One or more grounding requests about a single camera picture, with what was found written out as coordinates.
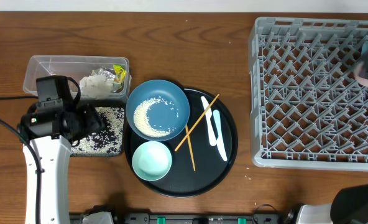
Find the white napkin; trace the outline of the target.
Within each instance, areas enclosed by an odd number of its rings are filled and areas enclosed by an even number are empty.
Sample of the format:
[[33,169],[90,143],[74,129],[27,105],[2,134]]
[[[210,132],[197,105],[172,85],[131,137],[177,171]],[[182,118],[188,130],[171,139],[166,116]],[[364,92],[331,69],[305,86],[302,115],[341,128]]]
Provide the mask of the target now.
[[83,96],[99,98],[113,90],[113,80],[104,75],[92,75],[80,80],[80,90]]

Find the yellow foil wrapper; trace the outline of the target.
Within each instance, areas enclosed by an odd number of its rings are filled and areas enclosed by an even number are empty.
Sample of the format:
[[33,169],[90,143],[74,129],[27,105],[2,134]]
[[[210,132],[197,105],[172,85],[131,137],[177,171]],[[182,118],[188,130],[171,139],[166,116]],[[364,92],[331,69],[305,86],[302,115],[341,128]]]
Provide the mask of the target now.
[[113,65],[112,69],[98,68],[93,70],[92,76],[104,77],[104,83],[110,88],[110,92],[116,92],[122,88],[126,71],[120,65]]

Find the blue plate with rice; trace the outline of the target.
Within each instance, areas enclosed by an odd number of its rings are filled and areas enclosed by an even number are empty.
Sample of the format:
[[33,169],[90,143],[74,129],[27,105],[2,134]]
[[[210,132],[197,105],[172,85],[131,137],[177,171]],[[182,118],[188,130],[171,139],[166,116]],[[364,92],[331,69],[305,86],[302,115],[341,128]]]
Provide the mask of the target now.
[[166,80],[149,80],[136,87],[126,104],[131,129],[149,141],[167,141],[180,134],[190,117],[184,91]]

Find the green bowl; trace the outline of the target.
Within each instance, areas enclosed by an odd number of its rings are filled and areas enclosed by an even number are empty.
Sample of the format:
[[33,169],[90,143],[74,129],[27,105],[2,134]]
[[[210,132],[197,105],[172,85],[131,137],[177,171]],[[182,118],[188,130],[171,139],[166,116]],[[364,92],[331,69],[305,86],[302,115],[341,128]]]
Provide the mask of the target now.
[[141,144],[132,157],[132,168],[136,176],[146,181],[160,180],[172,166],[172,153],[169,148],[157,141]]

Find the white cup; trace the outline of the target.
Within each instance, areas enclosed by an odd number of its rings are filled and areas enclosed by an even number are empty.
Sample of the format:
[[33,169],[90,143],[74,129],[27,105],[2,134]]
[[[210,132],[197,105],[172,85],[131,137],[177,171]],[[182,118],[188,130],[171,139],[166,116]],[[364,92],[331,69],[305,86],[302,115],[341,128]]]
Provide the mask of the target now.
[[354,69],[354,79],[362,86],[368,87],[368,74],[364,68],[364,62],[359,62]]

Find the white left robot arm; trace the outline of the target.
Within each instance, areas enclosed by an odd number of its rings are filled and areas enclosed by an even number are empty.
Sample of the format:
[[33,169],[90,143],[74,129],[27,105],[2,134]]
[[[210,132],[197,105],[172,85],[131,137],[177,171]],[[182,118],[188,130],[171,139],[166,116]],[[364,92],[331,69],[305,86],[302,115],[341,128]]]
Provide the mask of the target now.
[[27,169],[26,223],[69,223],[68,164],[74,142],[103,129],[92,105],[75,106],[61,100],[40,102],[23,115]]

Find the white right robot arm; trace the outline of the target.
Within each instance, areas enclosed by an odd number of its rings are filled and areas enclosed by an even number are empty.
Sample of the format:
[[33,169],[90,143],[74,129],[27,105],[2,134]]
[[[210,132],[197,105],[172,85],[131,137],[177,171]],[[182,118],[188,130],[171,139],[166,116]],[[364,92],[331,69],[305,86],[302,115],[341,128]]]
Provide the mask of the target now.
[[368,223],[368,184],[340,190],[332,203],[301,206],[295,223]]

